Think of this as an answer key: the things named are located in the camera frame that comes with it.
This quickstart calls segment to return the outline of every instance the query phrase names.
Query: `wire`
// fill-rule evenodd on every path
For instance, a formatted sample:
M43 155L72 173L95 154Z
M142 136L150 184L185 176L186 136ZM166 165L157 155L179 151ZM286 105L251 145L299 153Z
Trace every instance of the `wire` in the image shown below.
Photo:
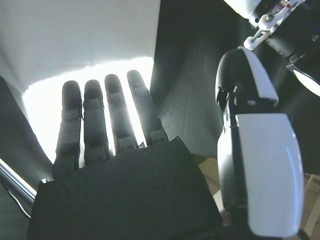
M304 230L302 230L301 228L300 228L297 235L300 238L300 240L310 240L310 237L308 236L308 234L306 234L306 232Z
M9 188L2 182L0 181L0 183L3 185L4 189L7 191L7 193L10 195L10 197L12 197L12 199L15 201L15 203L17 204L17 206L20 208L21 212L24 214L24 216L26 216L28 219L31 219L31 216L27 213L27 211L24 209L24 207L22 206L22 204L19 202L19 200L12 194L12 192L9 190Z

